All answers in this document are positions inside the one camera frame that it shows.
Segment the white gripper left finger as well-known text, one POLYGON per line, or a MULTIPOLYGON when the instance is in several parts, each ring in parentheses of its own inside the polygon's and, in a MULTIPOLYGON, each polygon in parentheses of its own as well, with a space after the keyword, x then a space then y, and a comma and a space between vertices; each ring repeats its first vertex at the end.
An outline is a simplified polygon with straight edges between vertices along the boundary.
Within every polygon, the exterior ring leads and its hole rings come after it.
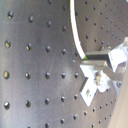
POLYGON ((96 91, 104 93, 110 88, 108 85, 108 76, 103 72, 104 67, 96 64, 81 64, 80 68, 86 78, 80 90, 80 95, 85 104, 90 106, 96 91))

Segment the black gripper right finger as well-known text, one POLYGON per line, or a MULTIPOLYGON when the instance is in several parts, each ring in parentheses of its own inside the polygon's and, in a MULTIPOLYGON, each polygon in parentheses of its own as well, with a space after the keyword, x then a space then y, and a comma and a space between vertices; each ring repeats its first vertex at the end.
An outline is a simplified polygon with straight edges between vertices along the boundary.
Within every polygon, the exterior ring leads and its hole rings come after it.
POLYGON ((106 61, 107 64, 110 64, 109 51, 103 50, 87 52, 86 57, 83 59, 83 62, 87 61, 106 61))

